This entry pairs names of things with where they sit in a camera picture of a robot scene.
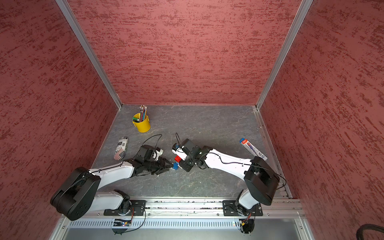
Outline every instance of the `aluminum frame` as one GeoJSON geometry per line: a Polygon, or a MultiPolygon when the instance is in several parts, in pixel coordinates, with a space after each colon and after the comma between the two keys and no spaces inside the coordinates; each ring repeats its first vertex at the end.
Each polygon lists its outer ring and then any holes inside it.
{"type": "MultiPolygon", "coordinates": [[[[266,129],[266,126],[265,126],[263,117],[261,115],[261,112],[256,107],[253,107],[253,113],[255,114],[256,121],[259,125],[259,131],[263,137],[263,142],[264,142],[267,154],[268,154],[268,159],[271,159],[271,161],[270,161],[270,163],[272,164],[271,167],[278,174],[282,175],[285,178],[283,170],[282,170],[281,165],[280,165],[280,162],[277,159],[275,149],[274,149],[273,144],[271,142],[271,138],[269,137],[268,131],[266,129]]],[[[285,190],[287,192],[288,198],[293,198],[292,193],[289,189],[288,183],[285,184],[285,190]]]]}
{"type": "Polygon", "coordinates": [[[293,40],[295,39],[297,33],[299,32],[299,29],[304,21],[304,18],[307,15],[307,12],[312,4],[312,1],[313,0],[303,0],[299,6],[299,9],[297,10],[296,16],[293,19],[292,25],[285,38],[283,46],[281,47],[281,50],[279,52],[279,55],[277,56],[276,62],[273,65],[271,74],[269,75],[265,83],[265,86],[263,88],[263,91],[261,92],[260,97],[257,100],[256,108],[258,110],[260,110],[269,90],[271,89],[273,82],[275,81],[275,78],[280,70],[280,67],[282,66],[284,59],[287,56],[289,49],[291,48],[293,40]]]}
{"type": "Polygon", "coordinates": [[[56,0],[56,3],[59,5],[61,12],[63,13],[64,17],[67,19],[67,22],[71,26],[77,39],[79,40],[80,44],[83,46],[85,53],[88,55],[94,68],[96,69],[105,87],[107,88],[109,94],[113,98],[113,101],[115,101],[116,106],[120,110],[122,106],[122,102],[118,94],[116,93],[115,89],[113,88],[113,85],[111,84],[111,81],[109,80],[107,74],[105,73],[103,66],[101,65],[95,52],[93,51],[91,45],[89,44],[87,37],[85,37],[85,34],[81,29],[80,24],[77,22],[76,17],[74,16],[71,10],[71,7],[69,6],[66,0],[56,0]]]}
{"type": "MultiPolygon", "coordinates": [[[[211,219],[237,221],[245,217],[239,216],[224,216],[222,210],[223,200],[235,200],[234,198],[203,198],[203,197],[132,197],[134,200],[146,200],[146,219],[164,220],[169,219],[175,221],[188,221],[193,219],[211,219]]],[[[275,198],[270,206],[262,205],[263,216],[256,219],[295,219],[296,226],[299,231],[301,240],[313,240],[312,232],[308,226],[308,221],[304,214],[301,202],[299,199],[278,199],[275,198]]],[[[81,219],[89,220],[106,220],[113,218],[104,216],[103,211],[90,212],[84,215],[81,219]]],[[[144,219],[144,216],[135,216],[136,220],[144,219]]],[[[64,216],[59,219],[55,230],[52,233],[50,240],[62,240],[65,232],[70,228],[71,221],[64,216]]]]}
{"type": "Polygon", "coordinates": [[[107,138],[108,138],[109,134],[110,134],[111,131],[112,131],[112,127],[113,127],[113,125],[115,124],[115,121],[116,121],[116,119],[117,119],[117,117],[118,117],[120,111],[121,111],[121,108],[118,109],[118,112],[116,113],[115,118],[114,118],[113,121],[112,121],[112,124],[109,126],[108,132],[107,132],[107,134],[106,134],[105,137],[104,137],[103,143],[101,144],[101,146],[100,146],[100,148],[99,148],[99,151],[97,152],[96,158],[95,158],[95,160],[93,161],[93,163],[92,163],[92,167],[91,167],[91,168],[95,168],[94,166],[95,166],[96,160],[97,160],[97,158],[99,157],[99,155],[100,155],[100,153],[101,153],[101,150],[103,149],[103,147],[104,147],[104,145],[105,145],[105,142],[107,141],[107,138]]]}

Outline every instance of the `black cable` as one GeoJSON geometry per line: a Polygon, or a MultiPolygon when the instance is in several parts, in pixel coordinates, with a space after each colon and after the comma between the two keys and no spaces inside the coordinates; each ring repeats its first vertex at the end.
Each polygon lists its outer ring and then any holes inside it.
{"type": "Polygon", "coordinates": [[[244,224],[247,224],[247,223],[248,223],[248,220],[249,220],[249,218],[251,217],[251,214],[252,214],[252,213],[249,213],[248,217],[247,217],[245,220],[242,220],[242,222],[243,222],[244,224]]]}
{"type": "Polygon", "coordinates": [[[59,206],[60,201],[63,199],[62,196],[64,196],[64,194],[65,194],[68,190],[70,190],[73,186],[75,186],[75,185],[76,185],[77,183],[79,183],[81,180],[84,180],[86,176],[87,176],[87,174],[84,175],[84,176],[82,176],[79,180],[75,181],[69,188],[67,188],[67,189],[63,192],[63,194],[60,196],[59,200],[57,201],[57,206],[59,206]]]}
{"type": "Polygon", "coordinates": [[[144,143],[145,143],[146,141],[148,141],[149,139],[151,139],[151,138],[153,138],[153,137],[156,137],[156,136],[160,136],[160,137],[158,138],[157,142],[156,142],[156,145],[155,145],[155,153],[156,153],[156,157],[157,157],[156,147],[157,147],[157,144],[158,144],[160,138],[163,136],[163,134],[157,134],[157,135],[153,135],[153,136],[147,138],[147,140],[145,140],[145,141],[140,145],[140,147],[143,146],[144,143]]]}
{"type": "Polygon", "coordinates": [[[199,165],[197,165],[198,168],[200,168],[201,170],[204,170],[204,169],[207,169],[208,167],[205,167],[205,168],[201,168],[199,165]]]}
{"type": "Polygon", "coordinates": [[[195,162],[195,158],[194,157],[191,157],[191,152],[188,153],[188,157],[189,157],[189,160],[190,162],[192,163],[192,166],[193,165],[197,165],[196,162],[195,162]]]}
{"type": "Polygon", "coordinates": [[[123,232],[123,233],[132,232],[134,230],[137,230],[137,229],[141,228],[141,226],[144,225],[145,219],[147,218],[147,213],[145,212],[145,207],[141,207],[141,208],[144,210],[144,221],[143,221],[143,223],[138,228],[135,228],[133,230],[129,230],[129,231],[126,231],[126,232],[123,232]]]}
{"type": "Polygon", "coordinates": [[[114,167],[117,167],[117,166],[112,166],[112,167],[107,167],[107,168],[103,168],[103,169],[98,169],[96,171],[93,171],[93,172],[90,172],[90,174],[94,173],[94,172],[101,172],[101,171],[104,171],[104,170],[108,170],[108,169],[111,169],[111,168],[114,168],[114,167]]]}
{"type": "Polygon", "coordinates": [[[255,229],[255,221],[256,221],[256,216],[253,217],[253,227],[252,227],[251,232],[255,229]]]}
{"type": "Polygon", "coordinates": [[[176,140],[177,140],[177,143],[179,144],[179,146],[182,146],[181,144],[181,139],[179,137],[179,135],[177,133],[175,133],[175,136],[176,136],[176,140]]]}
{"type": "Polygon", "coordinates": [[[131,209],[131,211],[132,211],[132,214],[131,214],[132,216],[131,216],[131,219],[130,219],[130,220],[125,220],[125,219],[121,219],[121,218],[115,218],[114,221],[121,221],[121,222],[123,222],[123,223],[132,221],[132,220],[133,220],[133,214],[134,214],[133,206],[132,206],[130,209],[131,209]]]}
{"type": "MultiPolygon", "coordinates": [[[[262,169],[268,170],[268,171],[270,171],[270,172],[274,172],[274,171],[269,170],[268,168],[265,168],[265,167],[259,167],[259,166],[255,166],[255,165],[252,165],[252,164],[246,164],[246,163],[241,163],[241,162],[223,162],[223,160],[221,159],[220,155],[218,155],[217,153],[214,153],[214,152],[207,152],[207,153],[204,153],[203,155],[201,155],[201,157],[199,158],[199,160],[200,160],[204,155],[206,155],[206,154],[208,154],[208,153],[217,155],[217,156],[220,158],[220,161],[221,161],[222,164],[232,164],[232,163],[237,163],[237,164],[241,164],[241,165],[254,166],[254,167],[258,167],[258,168],[262,168],[262,169]]],[[[285,181],[285,183],[283,183],[283,186],[277,188],[276,190],[285,187],[285,185],[287,184],[287,180],[286,180],[283,176],[281,176],[280,174],[278,174],[278,173],[276,173],[276,172],[275,172],[275,174],[279,175],[279,176],[280,176],[282,179],[284,179],[284,181],[285,181]]]]}
{"type": "Polygon", "coordinates": [[[364,230],[375,230],[378,232],[384,233],[384,227],[375,225],[375,224],[364,224],[359,227],[359,229],[356,231],[356,239],[357,240],[364,240],[364,230]]]}

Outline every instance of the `yellow pencil cup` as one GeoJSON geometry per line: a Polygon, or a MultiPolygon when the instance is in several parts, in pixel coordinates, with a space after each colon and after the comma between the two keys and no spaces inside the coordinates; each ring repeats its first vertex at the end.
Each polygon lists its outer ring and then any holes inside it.
{"type": "MultiPolygon", "coordinates": [[[[135,114],[133,117],[140,119],[140,113],[135,114]]],[[[134,121],[132,121],[132,122],[137,127],[139,132],[147,132],[149,129],[151,129],[151,125],[149,124],[148,115],[145,116],[145,119],[142,122],[134,122],[134,121]]]]}

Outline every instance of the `mounting plate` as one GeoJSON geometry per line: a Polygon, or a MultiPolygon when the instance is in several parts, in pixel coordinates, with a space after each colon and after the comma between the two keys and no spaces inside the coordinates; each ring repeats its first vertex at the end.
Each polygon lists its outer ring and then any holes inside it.
{"type": "MultiPolygon", "coordinates": [[[[132,206],[133,206],[133,215],[134,216],[143,216],[144,215],[144,209],[146,205],[145,200],[131,200],[132,206]]],[[[104,216],[120,216],[116,210],[113,209],[106,209],[104,210],[104,216]]]]}
{"type": "MultiPolygon", "coordinates": [[[[235,200],[223,200],[224,216],[239,216],[235,202],[235,200]]],[[[260,203],[251,208],[251,214],[257,217],[263,216],[263,210],[260,203]]]]}

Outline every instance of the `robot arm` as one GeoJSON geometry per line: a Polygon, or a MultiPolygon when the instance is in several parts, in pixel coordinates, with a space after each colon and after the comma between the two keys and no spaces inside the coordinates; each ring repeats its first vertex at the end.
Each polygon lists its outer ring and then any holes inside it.
{"type": "Polygon", "coordinates": [[[280,178],[262,158],[233,157],[211,147],[200,148],[189,139],[180,145],[173,145],[172,152],[180,158],[179,164],[186,171],[196,165],[201,169],[220,169],[244,180],[248,189],[240,194],[236,202],[241,214],[246,215],[259,202],[272,204],[280,178]]]}
{"type": "Polygon", "coordinates": [[[119,215],[130,211],[129,196],[121,191],[100,192],[101,187],[120,179],[127,179],[147,170],[160,174],[173,167],[160,157],[163,150],[143,145],[133,159],[101,169],[75,169],[51,198],[51,205],[59,213],[74,221],[85,213],[97,210],[116,209],[119,215]]]}

